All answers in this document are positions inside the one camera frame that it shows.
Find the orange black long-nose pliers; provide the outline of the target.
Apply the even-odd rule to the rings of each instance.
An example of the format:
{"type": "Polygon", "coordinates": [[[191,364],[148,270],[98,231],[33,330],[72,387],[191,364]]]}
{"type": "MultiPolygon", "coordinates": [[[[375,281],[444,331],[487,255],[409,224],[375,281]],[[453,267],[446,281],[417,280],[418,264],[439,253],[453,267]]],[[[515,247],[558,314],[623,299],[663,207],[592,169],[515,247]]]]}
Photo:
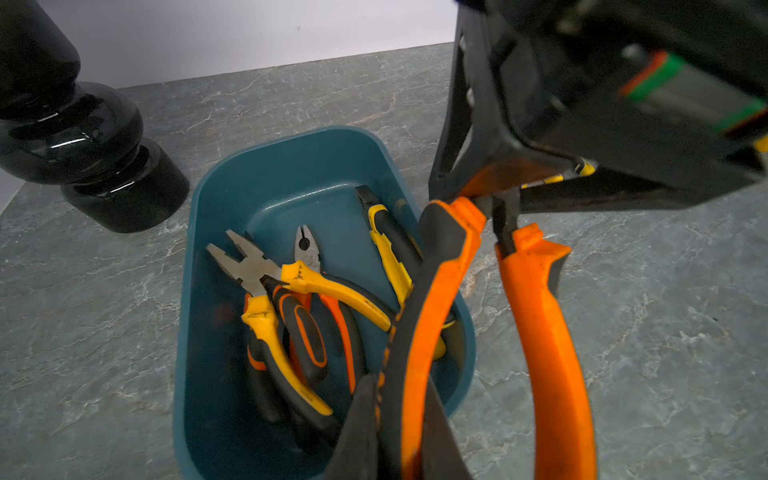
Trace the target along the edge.
{"type": "Polygon", "coordinates": [[[284,285],[263,275],[242,315],[249,353],[264,364],[276,391],[316,430],[336,426],[332,408],[311,388],[327,374],[328,356],[314,317],[284,285]]]}

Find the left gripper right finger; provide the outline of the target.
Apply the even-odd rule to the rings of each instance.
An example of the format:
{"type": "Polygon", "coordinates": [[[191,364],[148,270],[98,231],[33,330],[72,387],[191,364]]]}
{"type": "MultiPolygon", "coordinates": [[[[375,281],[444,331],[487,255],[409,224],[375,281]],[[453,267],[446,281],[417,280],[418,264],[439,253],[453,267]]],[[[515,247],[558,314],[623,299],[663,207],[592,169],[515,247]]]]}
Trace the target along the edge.
{"type": "Polygon", "coordinates": [[[425,396],[422,439],[422,478],[434,480],[472,479],[464,463],[432,380],[425,396]]]}

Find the green plant in black vase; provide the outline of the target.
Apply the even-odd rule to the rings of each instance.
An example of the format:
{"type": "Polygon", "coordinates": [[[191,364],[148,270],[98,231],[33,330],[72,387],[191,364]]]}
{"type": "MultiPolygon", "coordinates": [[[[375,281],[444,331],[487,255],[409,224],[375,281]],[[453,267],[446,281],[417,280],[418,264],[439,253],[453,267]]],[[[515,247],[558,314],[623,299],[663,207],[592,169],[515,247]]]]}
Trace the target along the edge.
{"type": "Polygon", "coordinates": [[[147,230],[184,203],[190,184],[145,137],[135,104],[80,82],[78,51],[35,1],[1,4],[1,167],[57,185],[106,229],[147,230]]]}

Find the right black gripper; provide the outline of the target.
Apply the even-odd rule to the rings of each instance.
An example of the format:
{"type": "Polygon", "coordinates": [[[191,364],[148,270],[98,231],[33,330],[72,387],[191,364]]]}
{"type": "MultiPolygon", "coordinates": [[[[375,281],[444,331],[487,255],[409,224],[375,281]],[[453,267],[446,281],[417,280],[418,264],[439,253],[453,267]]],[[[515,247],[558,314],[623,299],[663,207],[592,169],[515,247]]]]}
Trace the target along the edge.
{"type": "Polygon", "coordinates": [[[762,182],[763,1],[462,1],[432,200],[680,210],[762,182]]]}

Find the orange black diagonal cutters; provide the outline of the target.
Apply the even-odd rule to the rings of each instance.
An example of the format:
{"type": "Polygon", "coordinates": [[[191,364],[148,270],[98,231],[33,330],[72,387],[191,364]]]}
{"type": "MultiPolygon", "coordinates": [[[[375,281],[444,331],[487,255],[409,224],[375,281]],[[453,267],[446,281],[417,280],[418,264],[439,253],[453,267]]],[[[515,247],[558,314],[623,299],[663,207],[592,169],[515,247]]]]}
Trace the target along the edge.
{"type": "MultiPolygon", "coordinates": [[[[297,228],[294,259],[302,261],[313,271],[321,272],[320,251],[307,225],[300,225],[297,228]]],[[[353,395],[358,381],[366,374],[363,341],[355,316],[352,309],[345,303],[325,294],[320,294],[319,298],[336,323],[344,351],[349,391],[353,395]]]]}

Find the orange black greener pliers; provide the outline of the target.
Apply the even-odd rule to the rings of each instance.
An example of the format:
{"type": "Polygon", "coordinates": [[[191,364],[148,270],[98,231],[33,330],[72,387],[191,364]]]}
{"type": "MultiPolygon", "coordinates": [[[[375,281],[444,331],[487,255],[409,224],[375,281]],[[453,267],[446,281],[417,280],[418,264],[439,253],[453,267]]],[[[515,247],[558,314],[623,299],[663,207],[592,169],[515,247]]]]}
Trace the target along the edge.
{"type": "Polygon", "coordinates": [[[425,396],[432,380],[446,416],[465,398],[476,361],[475,330],[460,294],[482,243],[495,230],[502,286],[523,347],[534,404],[534,475],[594,479],[593,418],[580,361],[555,292],[567,246],[518,223],[520,192],[434,200],[419,227],[425,259],[398,315],[376,386],[379,469],[422,478],[425,396]]]}

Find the yellow grey open-jaw pliers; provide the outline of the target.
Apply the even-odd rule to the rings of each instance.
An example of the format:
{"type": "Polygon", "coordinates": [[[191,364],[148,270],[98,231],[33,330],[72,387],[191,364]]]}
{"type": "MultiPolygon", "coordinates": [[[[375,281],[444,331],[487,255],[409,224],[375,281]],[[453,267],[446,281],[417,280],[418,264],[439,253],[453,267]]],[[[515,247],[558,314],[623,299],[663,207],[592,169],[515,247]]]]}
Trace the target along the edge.
{"type": "Polygon", "coordinates": [[[341,426],[332,408],[298,376],[279,337],[284,327],[296,346],[296,356],[310,381],[324,378],[328,356],[317,322],[301,301],[303,295],[325,296],[340,307],[360,313],[387,333],[395,312],[362,286],[321,271],[317,242],[306,225],[297,228],[292,263],[276,264],[251,240],[228,230],[229,239],[242,255],[230,257],[213,243],[207,252],[220,269],[250,294],[242,315],[252,333],[249,339],[261,354],[267,373],[278,392],[298,415],[322,435],[335,442],[341,426]]]}

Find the yellow black combination pliers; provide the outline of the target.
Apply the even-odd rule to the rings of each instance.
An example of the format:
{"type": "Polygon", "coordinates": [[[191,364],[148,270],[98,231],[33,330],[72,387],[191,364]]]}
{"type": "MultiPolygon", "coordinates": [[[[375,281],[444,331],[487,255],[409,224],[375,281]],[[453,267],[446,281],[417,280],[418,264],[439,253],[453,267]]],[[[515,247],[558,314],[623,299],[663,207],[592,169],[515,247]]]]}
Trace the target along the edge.
{"type": "Polygon", "coordinates": [[[369,186],[356,186],[355,193],[369,225],[371,240],[397,297],[399,310],[402,310],[412,292],[413,277],[418,273],[423,255],[413,237],[369,186]]]}

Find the teal plastic storage box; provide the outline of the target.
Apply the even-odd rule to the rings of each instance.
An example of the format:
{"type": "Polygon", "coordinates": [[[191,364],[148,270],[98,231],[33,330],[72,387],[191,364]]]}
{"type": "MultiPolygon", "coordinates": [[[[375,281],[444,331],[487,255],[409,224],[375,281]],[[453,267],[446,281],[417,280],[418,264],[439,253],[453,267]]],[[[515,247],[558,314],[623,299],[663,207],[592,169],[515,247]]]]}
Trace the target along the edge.
{"type": "Polygon", "coordinates": [[[268,424],[246,387],[244,290],[207,252],[229,254],[236,231],[277,264],[293,260],[307,225],[324,269],[358,283],[391,308],[396,295],[356,195],[370,187],[417,232],[411,195],[383,143],[355,127],[328,127],[233,154],[199,182],[191,203],[181,298],[173,436],[186,479],[319,479],[331,456],[298,449],[288,426],[268,424]]]}

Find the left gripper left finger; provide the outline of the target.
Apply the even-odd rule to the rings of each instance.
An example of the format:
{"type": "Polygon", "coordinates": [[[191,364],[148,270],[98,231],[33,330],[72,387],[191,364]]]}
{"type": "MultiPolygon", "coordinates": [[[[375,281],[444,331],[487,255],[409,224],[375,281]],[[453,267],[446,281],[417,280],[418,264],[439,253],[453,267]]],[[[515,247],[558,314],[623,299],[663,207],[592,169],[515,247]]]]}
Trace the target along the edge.
{"type": "Polygon", "coordinates": [[[378,436],[375,418],[376,382],[362,377],[341,430],[324,479],[376,479],[378,477],[378,436]]]}

